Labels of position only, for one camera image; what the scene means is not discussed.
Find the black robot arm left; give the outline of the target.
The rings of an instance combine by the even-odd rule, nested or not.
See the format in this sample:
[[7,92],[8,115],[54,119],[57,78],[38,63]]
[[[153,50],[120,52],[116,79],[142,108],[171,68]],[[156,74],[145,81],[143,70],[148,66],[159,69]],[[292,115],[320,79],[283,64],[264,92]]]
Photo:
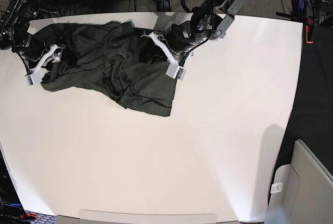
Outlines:
[[234,22],[235,16],[248,0],[204,0],[192,9],[181,0],[182,8],[191,13],[190,20],[172,24],[165,32],[156,32],[158,40],[180,66],[184,66],[190,54],[207,41],[223,38]]

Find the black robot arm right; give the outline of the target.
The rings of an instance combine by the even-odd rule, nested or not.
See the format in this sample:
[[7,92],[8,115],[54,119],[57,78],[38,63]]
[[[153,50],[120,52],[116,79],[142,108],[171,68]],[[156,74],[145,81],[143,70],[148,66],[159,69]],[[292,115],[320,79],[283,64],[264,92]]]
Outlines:
[[31,75],[40,64],[51,71],[62,60],[65,44],[60,41],[54,24],[39,32],[29,32],[30,22],[39,16],[43,0],[10,0],[1,16],[1,50],[18,55],[26,72]]

